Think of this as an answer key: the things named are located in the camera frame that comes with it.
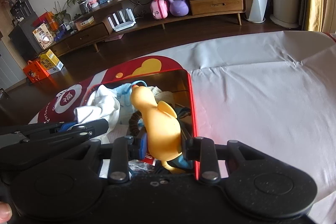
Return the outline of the person's left hand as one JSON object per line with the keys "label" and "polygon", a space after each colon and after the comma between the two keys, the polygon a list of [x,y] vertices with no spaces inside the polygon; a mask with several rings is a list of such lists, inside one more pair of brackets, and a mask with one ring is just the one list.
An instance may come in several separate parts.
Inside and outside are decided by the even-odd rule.
{"label": "person's left hand", "polygon": [[0,223],[7,223],[13,215],[12,209],[8,203],[0,202]]}

